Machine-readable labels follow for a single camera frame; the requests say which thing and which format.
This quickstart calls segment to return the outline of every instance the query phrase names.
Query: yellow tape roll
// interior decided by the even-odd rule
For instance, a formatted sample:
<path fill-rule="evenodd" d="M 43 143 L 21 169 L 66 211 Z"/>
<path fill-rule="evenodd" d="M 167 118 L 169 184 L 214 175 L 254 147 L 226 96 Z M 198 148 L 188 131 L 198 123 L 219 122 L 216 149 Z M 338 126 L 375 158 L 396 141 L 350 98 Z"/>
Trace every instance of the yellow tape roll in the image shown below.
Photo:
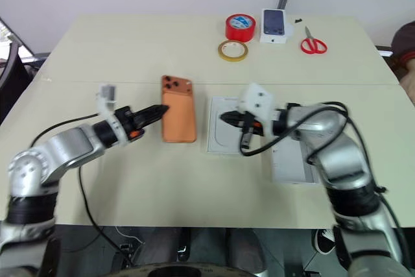
<path fill-rule="evenodd" d="M 229 56 L 226 54 L 225 52 L 226 48 L 229 48 L 229 47 L 235 48 L 237 46 L 242 47 L 243 49 L 243 52 L 240 55 Z M 219 56 L 223 58 L 224 60 L 227 60 L 230 62 L 237 62 L 237 61 L 241 61 L 244 58 L 246 58 L 246 55 L 248 54 L 248 47 L 243 42 L 238 42 L 237 40 L 226 40 L 218 46 L 218 53 L 219 53 Z"/>

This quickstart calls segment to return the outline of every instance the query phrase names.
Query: cable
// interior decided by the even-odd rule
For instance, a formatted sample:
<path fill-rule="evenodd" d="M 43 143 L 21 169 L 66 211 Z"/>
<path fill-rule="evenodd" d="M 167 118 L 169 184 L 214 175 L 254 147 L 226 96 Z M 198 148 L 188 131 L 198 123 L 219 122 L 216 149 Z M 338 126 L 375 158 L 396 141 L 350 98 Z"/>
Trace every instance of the cable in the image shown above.
<path fill-rule="evenodd" d="M 66 125 L 67 123 L 74 123 L 75 121 L 81 121 L 81 120 L 85 120 L 85 119 L 89 119 L 89 118 L 92 118 L 92 117 L 97 117 L 98 116 L 98 114 L 92 114 L 92 115 L 88 115 L 88 116 L 85 116 L 85 117 L 79 117 L 79 118 L 75 118 L 75 119 L 70 119 L 70 120 L 67 120 L 67 121 L 62 121 L 61 123 L 57 123 L 57 124 L 55 124 L 55 125 L 53 125 L 53 126 L 50 126 L 49 128 L 47 128 L 47 129 L 45 129 L 44 131 L 42 131 L 42 132 L 40 132 L 35 138 L 34 138 L 34 140 L 32 141 L 32 143 L 29 145 L 29 147 L 33 147 L 35 144 L 36 144 L 36 142 L 42 137 L 42 136 L 44 136 L 46 133 L 48 133 L 49 131 L 51 131 L 51 130 L 53 130 L 53 129 L 55 129 L 55 128 L 58 128 L 59 126 L 63 126 L 63 125 Z"/>
<path fill-rule="evenodd" d="M 381 202 L 387 208 L 392 220 L 394 220 L 394 223 L 396 225 L 397 240 L 399 241 L 399 244 L 401 245 L 401 250 L 402 250 L 402 263 L 408 269 L 408 271 L 410 271 L 410 268 L 412 267 L 411 265 L 412 261 L 410 260 L 409 246 L 408 246 L 407 238 L 405 237 L 405 233 L 403 232 L 403 229 L 399 221 L 397 220 L 395 212 L 393 211 L 392 207 L 389 205 L 389 202 L 386 200 L 386 198 L 382 194 L 379 194 L 379 198 L 381 199 Z"/>
<path fill-rule="evenodd" d="M 134 264 L 132 263 L 131 259 L 117 246 L 116 243 L 114 243 L 97 225 L 97 223 L 95 222 L 95 220 L 92 217 L 91 211 L 89 210 L 89 205 L 88 205 L 88 200 L 86 198 L 86 194 L 85 194 L 85 189 L 84 189 L 84 185 L 82 183 L 82 166 L 78 168 L 78 182 L 79 182 L 79 188 L 80 191 L 82 193 L 82 198 L 84 199 L 84 205 L 85 205 L 85 210 L 86 210 L 86 214 L 88 215 L 89 220 L 91 221 L 92 226 L 94 227 L 94 229 L 96 229 L 96 231 L 103 236 L 103 238 L 105 238 L 105 240 L 107 240 L 107 242 L 111 245 L 111 247 L 113 247 L 116 251 L 118 251 L 123 257 L 124 259 L 127 261 L 127 263 L 133 267 Z"/>
<path fill-rule="evenodd" d="M 241 135 L 241 138 L 239 140 L 239 151 L 241 152 L 242 155 L 248 156 L 248 157 L 253 156 L 253 155 L 257 155 L 261 152 L 264 152 L 267 149 L 269 149 L 270 147 L 272 147 L 275 144 L 277 144 L 278 142 L 280 142 L 281 140 L 285 139 L 288 135 L 290 135 L 292 132 L 294 132 L 300 125 L 305 123 L 308 119 L 312 118 L 312 116 L 314 116 L 314 115 L 316 115 L 320 112 L 324 112 L 324 111 L 338 112 L 340 115 L 342 115 L 344 117 L 348 116 L 348 113 L 345 110 L 340 110 L 340 109 L 338 109 L 336 107 L 332 107 L 332 106 L 321 107 L 321 108 L 318 108 L 315 111 L 307 114 L 305 117 L 303 117 L 299 121 L 297 121 L 297 123 L 294 126 L 291 126 L 290 128 L 286 129 L 286 131 L 284 131 L 280 136 L 278 136 L 277 138 L 273 139 L 271 142 L 268 142 L 264 146 L 254 150 L 254 151 L 246 152 L 246 151 L 243 150 L 243 148 L 242 148 L 243 135 Z"/>
<path fill-rule="evenodd" d="M 359 129 L 357 128 L 356 124 L 353 122 L 353 120 L 348 118 L 348 123 L 352 126 L 353 130 L 356 133 L 356 136 L 359 140 L 359 143 L 361 144 L 361 147 L 362 147 L 362 150 L 363 150 L 363 153 L 364 153 L 364 157 L 366 159 L 366 163 L 368 164 L 368 168 L 369 168 L 370 172 L 372 173 L 372 165 L 370 164 L 368 149 L 366 148 L 366 144 L 364 143 L 363 137 L 362 137 L 361 133 L 359 132 Z M 388 210 L 393 222 L 395 223 L 396 232 L 397 232 L 397 240 L 398 240 L 398 243 L 399 243 L 399 245 L 401 247 L 401 251 L 402 251 L 402 263 L 408 270 L 410 270 L 412 265 L 411 265 L 411 259 L 410 259 L 410 253 L 409 253 L 409 246 L 408 246 L 407 239 L 405 237 L 405 233 L 403 232 L 403 229 L 402 229 L 402 227 L 401 227 L 401 225 L 400 225 L 400 223 L 399 223 L 399 221 L 396 217 L 395 212 L 393 211 L 393 209 L 390 206 L 389 202 L 383 196 L 383 193 L 386 191 L 386 188 L 379 186 L 379 184 L 376 182 L 376 179 L 375 179 L 375 176 L 373 175 L 373 173 L 372 173 L 372 178 L 373 178 L 373 182 L 375 184 L 377 195 L 379 196 L 381 202 L 385 205 L 385 207 Z"/>
<path fill-rule="evenodd" d="M 304 268 L 303 268 L 303 272 L 305 272 L 305 270 L 308 268 L 308 266 L 311 264 L 312 260 L 314 260 L 314 258 L 317 255 L 317 251 L 313 254 L 313 256 L 311 257 L 311 259 L 307 262 L 307 264 L 305 264 Z"/>
<path fill-rule="evenodd" d="M 115 230 L 117 231 L 117 233 L 118 233 L 118 234 L 120 234 L 120 235 L 121 235 L 121 236 L 123 236 L 123 237 L 135 239 L 135 240 L 136 240 L 136 241 L 138 241 L 141 245 L 144 245 L 144 244 L 145 244 L 145 242 L 144 242 L 144 241 L 140 240 L 140 239 L 139 239 L 138 237 L 136 237 L 136 236 L 130 236 L 130 235 L 126 235 L 126 234 L 121 233 L 121 232 L 119 231 L 119 229 L 118 229 L 118 226 L 116 226 L 116 227 L 115 227 Z"/>
<path fill-rule="evenodd" d="M 65 253 L 77 253 L 77 252 L 80 252 L 80 251 L 83 251 L 83 250 L 85 250 L 85 249 L 87 249 L 90 245 L 92 245 L 94 242 L 96 242 L 97 240 L 98 240 L 98 238 L 100 237 L 101 235 L 100 235 L 100 233 L 98 233 L 89 243 L 87 243 L 86 245 L 84 245 L 84 246 L 82 246 L 82 247 L 79 247 L 79 248 L 76 248 L 76 249 L 69 249 L 69 250 L 65 250 L 65 249 L 63 249 L 63 252 L 65 252 Z"/>
<path fill-rule="evenodd" d="M 332 144 L 340 135 L 341 133 L 343 133 L 343 130 L 345 129 L 345 127 L 347 126 L 347 124 L 350 124 L 351 127 L 353 128 L 353 131 L 355 132 L 359 143 L 361 145 L 361 148 L 363 150 L 364 153 L 364 157 L 366 160 L 366 163 L 368 165 L 368 169 L 369 172 L 372 175 L 372 179 L 373 182 L 375 184 L 375 192 L 377 193 L 377 195 L 379 196 L 381 202 L 385 205 L 386 209 L 388 210 L 392 220 L 394 221 L 395 225 L 396 225 L 396 231 L 397 231 L 397 240 L 398 243 L 401 247 L 402 250 L 402 262 L 404 264 L 404 266 L 409 270 L 410 269 L 410 254 L 409 254 L 409 247 L 408 247 L 408 243 L 405 237 L 405 234 L 403 233 L 402 227 L 396 217 L 396 214 L 394 213 L 392 207 L 389 205 L 388 201 L 385 199 L 385 197 L 382 195 L 385 191 L 386 188 L 385 187 L 381 187 L 377 184 L 376 180 L 375 180 L 375 176 L 373 174 L 372 171 L 372 165 L 370 163 L 370 157 L 369 157 L 369 153 L 368 153 L 368 149 L 366 148 L 366 144 L 363 140 L 363 137 L 359 131 L 359 129 L 357 128 L 356 124 L 354 123 L 354 121 L 349 117 L 348 115 L 348 109 L 347 107 L 340 103 L 340 102 L 325 102 L 323 104 L 328 104 L 328 105 L 336 105 L 339 107 L 342 107 L 343 110 L 339 110 L 338 108 L 332 107 L 332 106 L 327 106 L 325 108 L 319 108 L 311 113 L 309 113 L 308 115 L 306 115 L 305 117 L 303 117 L 301 120 L 299 120 L 294 126 L 286 129 L 286 131 L 284 131 L 281 136 L 279 136 L 278 138 L 272 140 L 271 142 L 265 144 L 264 146 L 254 150 L 254 151 L 250 151 L 250 152 L 245 152 L 242 148 L 242 140 L 243 140 L 243 134 L 241 135 L 241 139 L 239 141 L 239 150 L 241 152 L 242 155 L 244 156 L 253 156 L 256 154 L 259 154 L 263 151 L 266 151 L 267 149 L 269 149 L 270 147 L 272 147 L 273 145 L 277 144 L 278 142 L 280 142 L 281 140 L 283 140 L 284 138 L 286 138 L 289 134 L 291 134 L 293 131 L 295 131 L 302 123 L 306 122 L 306 120 L 308 120 L 309 118 L 311 118 L 312 116 L 323 112 L 323 111 L 334 111 L 339 113 L 340 115 L 342 115 L 343 117 L 346 118 L 346 122 L 342 125 L 341 130 L 339 130 L 331 139 L 329 139 L 327 142 L 325 142 L 321 147 L 319 147 L 318 149 L 316 149 L 315 151 L 313 151 L 312 153 L 310 153 L 310 155 L 307 156 L 307 163 L 309 164 L 313 164 L 312 162 L 312 158 L 314 158 L 319 152 L 321 152 L 323 149 L 325 149 L 326 147 L 328 147 L 330 144 Z"/>
<path fill-rule="evenodd" d="M 270 254 L 271 258 L 273 258 L 275 260 L 275 262 L 277 262 L 277 264 L 284 270 L 284 266 L 279 262 L 279 260 L 275 257 L 275 255 L 273 255 L 270 251 L 270 249 L 267 247 L 267 245 L 262 241 L 262 239 L 259 238 L 258 234 L 256 233 L 255 230 L 252 230 L 254 232 L 254 234 L 257 236 L 259 244 Z"/>

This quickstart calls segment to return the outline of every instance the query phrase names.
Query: scissors handle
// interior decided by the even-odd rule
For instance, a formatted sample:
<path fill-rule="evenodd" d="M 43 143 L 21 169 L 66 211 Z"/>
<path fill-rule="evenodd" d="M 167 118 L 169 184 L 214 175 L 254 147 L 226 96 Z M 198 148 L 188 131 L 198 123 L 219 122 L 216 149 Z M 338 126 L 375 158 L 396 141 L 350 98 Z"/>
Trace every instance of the scissors handle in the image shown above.
<path fill-rule="evenodd" d="M 319 39 L 306 38 L 301 42 L 301 50 L 307 54 L 323 54 L 327 51 L 327 46 Z"/>

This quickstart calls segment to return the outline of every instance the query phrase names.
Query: red tape roll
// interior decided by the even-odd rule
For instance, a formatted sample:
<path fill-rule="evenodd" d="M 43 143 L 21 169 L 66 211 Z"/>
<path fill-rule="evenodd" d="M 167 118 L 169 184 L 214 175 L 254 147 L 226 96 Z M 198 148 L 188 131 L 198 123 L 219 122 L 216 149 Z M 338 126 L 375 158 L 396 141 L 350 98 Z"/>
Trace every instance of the red tape roll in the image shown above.
<path fill-rule="evenodd" d="M 226 19 L 225 35 L 229 40 L 249 42 L 254 37 L 255 19 L 246 14 L 232 14 Z"/>

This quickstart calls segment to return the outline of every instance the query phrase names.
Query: tabletop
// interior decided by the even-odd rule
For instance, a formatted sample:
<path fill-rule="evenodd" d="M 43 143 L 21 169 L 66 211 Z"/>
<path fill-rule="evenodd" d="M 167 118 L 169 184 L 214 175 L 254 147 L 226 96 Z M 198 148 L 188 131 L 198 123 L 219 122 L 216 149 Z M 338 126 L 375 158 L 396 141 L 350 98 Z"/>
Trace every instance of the tabletop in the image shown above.
<path fill-rule="evenodd" d="M 134 111 L 161 101 L 160 84 L 117 83 L 117 107 Z M 208 154 L 209 103 L 235 97 L 244 84 L 195 84 L 198 139 L 164 143 L 161 123 L 127 147 L 113 147 L 83 168 L 92 214 L 102 225 L 329 228 L 333 216 L 321 185 L 275 184 L 258 155 Z M 32 83 L 0 127 L 0 167 L 34 136 L 57 122 L 96 112 L 96 82 Z M 378 182 L 402 226 L 415 226 L 408 202 L 415 200 L 415 110 L 399 85 L 267 85 L 279 105 L 341 101 L 367 142 Z M 95 123 L 99 117 L 89 120 Z M 41 139 L 55 134 L 51 132 Z M 0 175 L 0 215 L 5 215 L 8 177 Z M 60 224 L 89 224 L 75 170 L 60 183 Z"/>
<path fill-rule="evenodd" d="M 241 62 L 221 59 L 226 16 L 99 14 L 81 16 L 40 71 L 66 82 L 159 83 L 162 75 L 194 83 L 398 84 L 359 23 L 346 16 L 287 16 L 294 26 L 286 44 L 259 43 L 257 29 Z M 302 22 L 295 23 L 296 18 Z M 305 54 L 308 26 L 325 54 Z"/>

